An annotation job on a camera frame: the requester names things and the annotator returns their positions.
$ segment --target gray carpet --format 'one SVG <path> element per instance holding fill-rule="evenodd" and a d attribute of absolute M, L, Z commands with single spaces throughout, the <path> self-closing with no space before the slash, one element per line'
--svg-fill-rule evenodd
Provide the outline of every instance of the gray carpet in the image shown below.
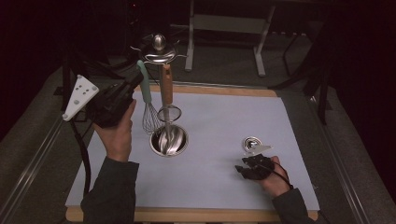
<path fill-rule="evenodd" d="M 287 79 L 281 61 L 283 49 L 290 39 L 282 35 L 271 35 L 262 53 L 267 77 L 258 77 L 253 52 L 247 47 L 225 45 L 196 45 L 193 70 L 184 71 L 184 59 L 172 63 L 175 81 L 225 84 L 265 88 Z M 180 53 L 186 46 L 180 45 Z M 303 59 L 309 49 L 309 41 L 301 37 L 288 54 L 291 69 Z M 156 77 L 157 67 L 150 66 L 150 73 Z M 98 82 L 108 82 L 98 78 Z M 62 85 L 62 73 L 58 70 L 46 82 L 42 91 L 27 111 L 0 144 L 0 202 L 4 201 L 16 184 L 24 167 L 45 141 L 52 124 L 61 116 L 62 97 L 53 95 L 56 87 Z M 394 223 L 396 206 L 389 197 L 378 174 L 364 149 L 359 136 L 351 124 L 335 91 L 329 90 L 329 109 L 326 111 L 328 125 L 323 127 L 316 117 L 312 103 L 301 92 L 304 82 L 278 91 L 290 116 L 290 122 L 302 152 L 305 165 L 318 196 L 320 209 L 332 224 L 359 223 L 349 203 L 343 180 L 336 172 L 331 148 L 323 138 L 328 133 L 336 146 L 348 177 L 370 220 L 369 223 Z M 78 129 L 87 129 L 87 122 Z M 87 133 L 88 142 L 92 131 Z M 64 202 L 80 165 L 78 144 L 70 125 L 63 122 L 59 134 L 54 136 L 47 158 L 30 188 L 16 206 L 16 212 L 9 223 L 69 223 L 64 218 Z M 327 223 L 319 216 L 317 223 Z"/>

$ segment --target metal bowl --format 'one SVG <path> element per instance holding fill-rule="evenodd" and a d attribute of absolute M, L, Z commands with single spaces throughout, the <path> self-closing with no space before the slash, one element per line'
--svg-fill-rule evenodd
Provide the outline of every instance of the metal bowl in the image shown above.
<path fill-rule="evenodd" d="M 174 157 L 182 153 L 189 143 L 186 130 L 175 124 L 170 125 L 170 141 L 167 144 L 166 130 L 164 127 L 151 134 L 149 144 L 151 149 L 160 156 Z"/>

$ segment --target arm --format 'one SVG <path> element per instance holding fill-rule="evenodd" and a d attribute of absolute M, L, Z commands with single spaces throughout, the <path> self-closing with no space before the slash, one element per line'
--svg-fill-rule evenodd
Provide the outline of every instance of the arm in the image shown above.
<path fill-rule="evenodd" d="M 84 223 L 134 223 L 134 186 L 139 164 L 128 161 L 132 144 L 132 121 L 136 101 L 126 110 L 119 125 L 93 128 L 106 148 L 106 157 L 92 190 L 84 196 Z"/>
<path fill-rule="evenodd" d="M 289 179 L 286 171 L 280 166 L 279 158 L 273 157 L 271 161 L 275 164 L 275 172 Z M 298 189 L 290 189 L 288 183 L 274 174 L 270 174 L 258 183 L 274 198 L 273 205 L 279 213 L 282 223 L 315 223 L 308 216 L 303 196 Z"/>

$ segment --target green handle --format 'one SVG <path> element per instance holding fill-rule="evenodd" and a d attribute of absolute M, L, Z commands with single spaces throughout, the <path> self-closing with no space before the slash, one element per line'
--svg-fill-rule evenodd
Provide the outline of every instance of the green handle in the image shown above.
<path fill-rule="evenodd" d="M 142 90 L 143 101 L 147 104 L 151 103 L 151 92 L 149 89 L 149 73 L 146 69 L 145 64 L 139 60 L 137 66 L 140 68 L 140 72 L 143 74 L 143 81 L 140 82 L 140 89 Z"/>

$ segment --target dark background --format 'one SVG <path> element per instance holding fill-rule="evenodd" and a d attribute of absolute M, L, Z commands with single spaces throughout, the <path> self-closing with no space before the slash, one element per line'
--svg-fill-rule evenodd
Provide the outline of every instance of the dark background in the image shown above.
<path fill-rule="evenodd" d="M 0 138 L 18 120 L 47 77 L 62 65 L 65 40 L 73 42 L 94 59 L 106 62 L 106 55 L 111 53 L 131 57 L 125 46 L 138 44 L 144 26 L 161 30 L 169 22 L 188 24 L 189 1 L 142 2 L 3 1 L 0 6 Z M 221 7 L 213 2 L 216 1 L 197 1 L 196 9 L 205 13 L 216 10 L 224 15 L 262 15 L 260 7 L 244 10 L 227 7 L 225 1 L 216 3 L 222 4 Z M 166 4 L 170 4 L 172 12 L 166 9 Z M 260 1 L 247 1 L 244 6 L 257 4 L 260 6 Z M 347 10 L 334 11 L 315 43 L 319 50 L 307 58 L 308 64 L 315 66 L 320 60 L 326 61 L 329 52 L 335 55 L 336 60 L 329 68 L 331 85 L 337 89 L 341 103 L 394 201 L 395 8 L 392 1 L 387 0 L 359 1 L 351 2 Z M 271 29 L 292 30 L 285 24 L 297 26 L 290 23 L 296 21 L 292 11 L 278 9 Z M 140 22 L 128 25 L 136 18 Z"/>

